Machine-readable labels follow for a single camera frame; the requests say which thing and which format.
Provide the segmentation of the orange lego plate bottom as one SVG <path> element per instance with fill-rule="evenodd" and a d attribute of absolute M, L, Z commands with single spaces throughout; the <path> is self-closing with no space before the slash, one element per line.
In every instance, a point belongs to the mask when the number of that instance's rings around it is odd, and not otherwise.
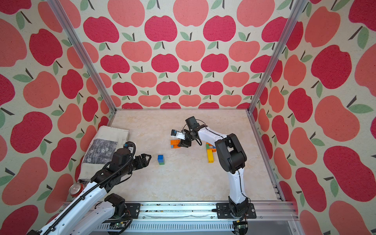
<path fill-rule="evenodd" d="M 170 144 L 173 146 L 177 146 L 180 143 L 180 140 L 171 140 Z"/>

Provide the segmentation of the blue lego brick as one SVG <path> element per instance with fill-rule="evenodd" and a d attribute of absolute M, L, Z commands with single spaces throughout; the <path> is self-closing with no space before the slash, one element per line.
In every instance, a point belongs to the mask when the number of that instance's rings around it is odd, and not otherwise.
<path fill-rule="evenodd" d="M 164 162 L 164 156 L 163 155 L 158 155 L 158 162 L 163 163 Z"/>

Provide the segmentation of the yellow square lego brick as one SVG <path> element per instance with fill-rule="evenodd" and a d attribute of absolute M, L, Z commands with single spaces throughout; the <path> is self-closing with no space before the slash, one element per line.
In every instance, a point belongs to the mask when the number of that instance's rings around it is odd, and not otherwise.
<path fill-rule="evenodd" d="M 213 151 L 211 149 L 207 149 L 207 157 L 208 157 L 208 163 L 214 162 Z"/>

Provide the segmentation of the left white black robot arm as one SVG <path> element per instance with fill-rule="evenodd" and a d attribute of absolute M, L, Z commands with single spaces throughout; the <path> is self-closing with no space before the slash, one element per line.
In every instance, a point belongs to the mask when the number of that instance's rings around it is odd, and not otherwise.
<path fill-rule="evenodd" d="M 134 217 L 127 208 L 125 199 L 110 193 L 111 189 L 123 183 L 123 176 L 149 165 L 151 155 L 135 155 L 136 148 L 128 144 L 118 149 L 112 160 L 105 164 L 91 179 L 91 182 L 54 220 L 30 235 L 89 235 L 99 225 L 109 223 L 120 235 L 129 228 Z"/>

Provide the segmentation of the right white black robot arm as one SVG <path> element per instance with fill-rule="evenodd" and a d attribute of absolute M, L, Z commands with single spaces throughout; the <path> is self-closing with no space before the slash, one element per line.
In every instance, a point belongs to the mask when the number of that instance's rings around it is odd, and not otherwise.
<path fill-rule="evenodd" d="M 244 186 L 244 168 L 247 156 L 235 134 L 221 134 L 211 130 L 205 123 L 200 125 L 194 116 L 186 119 L 187 129 L 171 130 L 171 136 L 180 140 L 178 146 L 188 148 L 192 141 L 199 145 L 207 142 L 216 148 L 219 163 L 227 172 L 230 185 L 229 207 L 234 218 L 245 218 L 250 199 Z"/>

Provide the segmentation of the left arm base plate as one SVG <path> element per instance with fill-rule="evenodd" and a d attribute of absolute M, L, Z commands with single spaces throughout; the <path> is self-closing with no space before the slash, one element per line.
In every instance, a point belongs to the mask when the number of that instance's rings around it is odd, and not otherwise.
<path fill-rule="evenodd" d="M 126 227 L 133 219 L 137 219 L 140 212 L 140 203 L 121 203 L 115 206 L 115 213 L 111 217 L 115 227 Z"/>

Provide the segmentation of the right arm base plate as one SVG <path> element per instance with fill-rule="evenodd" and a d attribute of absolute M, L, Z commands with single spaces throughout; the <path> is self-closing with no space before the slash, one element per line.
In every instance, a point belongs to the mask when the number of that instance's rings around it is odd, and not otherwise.
<path fill-rule="evenodd" d="M 256 210 L 252 203 L 233 205 L 231 203 L 217 203 L 216 213 L 218 219 L 256 219 Z"/>

